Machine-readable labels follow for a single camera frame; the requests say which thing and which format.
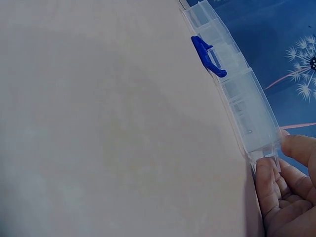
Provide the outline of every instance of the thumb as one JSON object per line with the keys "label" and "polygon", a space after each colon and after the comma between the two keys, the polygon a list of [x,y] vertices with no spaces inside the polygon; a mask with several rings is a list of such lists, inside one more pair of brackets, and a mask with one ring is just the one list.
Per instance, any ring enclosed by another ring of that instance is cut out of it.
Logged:
{"label": "thumb", "polygon": [[282,142],[283,153],[308,167],[311,181],[316,187],[316,139],[303,135],[287,135]]}

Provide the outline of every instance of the hand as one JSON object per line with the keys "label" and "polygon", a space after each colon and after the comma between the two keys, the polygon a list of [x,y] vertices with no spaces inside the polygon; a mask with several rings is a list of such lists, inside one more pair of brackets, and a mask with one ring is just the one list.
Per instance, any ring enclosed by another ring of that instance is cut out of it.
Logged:
{"label": "hand", "polygon": [[257,162],[256,190],[268,237],[316,237],[316,139],[284,137],[283,153],[308,167],[309,176],[280,160]]}

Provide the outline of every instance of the fingernail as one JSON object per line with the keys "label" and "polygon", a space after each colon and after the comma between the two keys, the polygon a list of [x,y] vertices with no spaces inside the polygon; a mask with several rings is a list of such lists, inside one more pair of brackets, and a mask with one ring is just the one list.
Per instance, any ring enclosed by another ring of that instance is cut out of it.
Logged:
{"label": "fingernail", "polygon": [[284,129],[281,129],[281,135],[282,135],[282,137],[286,137],[286,136],[290,135],[290,133]]}

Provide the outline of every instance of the pink stripe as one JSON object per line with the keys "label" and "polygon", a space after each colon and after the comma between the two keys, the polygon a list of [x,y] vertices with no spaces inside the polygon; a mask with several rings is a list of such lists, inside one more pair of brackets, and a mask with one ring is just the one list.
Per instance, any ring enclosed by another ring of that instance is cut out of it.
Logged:
{"label": "pink stripe", "polygon": [[[310,67],[301,69],[301,70],[299,70],[299,71],[297,71],[297,72],[300,73],[300,72],[303,72],[303,71],[307,71],[308,69],[310,69]],[[265,88],[264,90],[269,89],[270,87],[274,86],[274,85],[277,84],[278,82],[280,82],[280,81],[282,81],[283,79],[288,78],[288,77],[290,77],[290,76],[292,76],[292,75],[293,75],[293,73],[290,73],[290,74],[288,74],[288,75],[286,75],[286,76],[284,76],[284,77],[282,77],[282,78],[276,80],[275,82],[273,82],[271,85],[269,85],[269,86],[268,86],[267,88]]]}
{"label": "pink stripe", "polygon": [[280,127],[281,129],[291,129],[291,128],[299,128],[299,127],[309,127],[316,125],[316,122],[312,123],[303,123],[303,124],[296,124],[296,125],[289,125],[289,126],[283,126]]}

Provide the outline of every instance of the plastic compartment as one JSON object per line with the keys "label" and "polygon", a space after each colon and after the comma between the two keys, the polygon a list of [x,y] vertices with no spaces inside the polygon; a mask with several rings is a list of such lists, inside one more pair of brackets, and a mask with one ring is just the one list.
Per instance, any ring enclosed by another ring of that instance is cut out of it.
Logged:
{"label": "plastic compartment", "polygon": [[229,30],[207,0],[184,10],[196,35],[214,46],[208,54],[227,75],[218,78],[220,91],[229,105],[242,146],[255,171],[256,160],[273,157],[279,168],[277,150],[280,129],[261,86]]}

